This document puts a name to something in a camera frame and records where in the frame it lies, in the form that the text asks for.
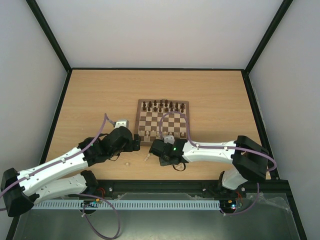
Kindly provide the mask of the black aluminium frame rail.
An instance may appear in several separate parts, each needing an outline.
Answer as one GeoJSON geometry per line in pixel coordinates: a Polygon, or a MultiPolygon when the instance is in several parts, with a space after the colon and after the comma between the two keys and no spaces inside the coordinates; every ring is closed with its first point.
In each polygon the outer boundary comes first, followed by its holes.
{"type": "Polygon", "coordinates": [[[70,180],[56,180],[41,186],[35,193],[49,199],[77,193],[93,194],[99,197],[116,198],[126,193],[174,194],[183,193],[204,198],[226,199],[244,197],[247,193],[291,193],[287,180],[266,180],[256,184],[246,182],[235,190],[222,187],[218,180],[96,180],[94,183],[81,183],[72,177],[70,180]]]}

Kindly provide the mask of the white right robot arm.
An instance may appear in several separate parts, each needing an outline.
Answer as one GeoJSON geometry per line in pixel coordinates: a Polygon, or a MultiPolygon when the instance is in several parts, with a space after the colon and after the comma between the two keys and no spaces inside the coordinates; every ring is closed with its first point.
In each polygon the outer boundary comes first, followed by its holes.
{"type": "Polygon", "coordinates": [[[148,154],[158,157],[163,167],[194,162],[232,165],[222,172],[218,183],[218,191],[224,196],[229,196],[246,182],[262,183],[267,176],[267,150],[244,135],[220,143],[193,142],[188,139],[172,141],[167,136],[155,139],[148,154]]]}

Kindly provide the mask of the wooden folding chess board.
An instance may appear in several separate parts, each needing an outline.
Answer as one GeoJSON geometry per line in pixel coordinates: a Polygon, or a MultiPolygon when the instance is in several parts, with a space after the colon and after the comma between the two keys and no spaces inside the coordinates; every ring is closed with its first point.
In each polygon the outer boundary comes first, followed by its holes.
{"type": "Polygon", "coordinates": [[[136,120],[134,133],[140,136],[140,145],[150,147],[154,140],[157,140],[157,132],[160,138],[167,136],[172,132],[175,139],[185,139],[187,137],[187,123],[185,118],[190,116],[190,105],[186,100],[171,99],[139,99],[137,102],[136,120]],[[154,100],[157,101],[157,112],[154,112],[154,100]],[[162,112],[159,112],[160,100],[163,100],[162,112]],[[165,100],[168,100],[168,112],[165,112],[165,100]],[[149,112],[149,101],[152,102],[152,111],[149,112]],[[146,111],[143,111],[143,102],[146,102],[146,111]],[[170,102],[173,103],[173,111],[170,112],[170,102]],[[175,111],[175,104],[178,102],[179,113],[175,111]],[[184,113],[181,113],[181,103],[184,103],[184,113]],[[146,131],[149,131],[150,140],[146,141],[146,131]]]}

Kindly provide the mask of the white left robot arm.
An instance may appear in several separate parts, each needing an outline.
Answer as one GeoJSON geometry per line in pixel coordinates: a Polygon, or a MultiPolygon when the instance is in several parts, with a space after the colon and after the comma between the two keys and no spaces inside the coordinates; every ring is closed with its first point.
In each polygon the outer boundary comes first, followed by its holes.
{"type": "Polygon", "coordinates": [[[92,195],[98,181],[87,168],[118,157],[122,152],[139,151],[140,142],[138,134],[120,126],[110,133],[88,137],[69,152],[44,164],[21,171],[6,170],[0,196],[7,215],[20,216],[40,202],[64,195],[92,195]]]}

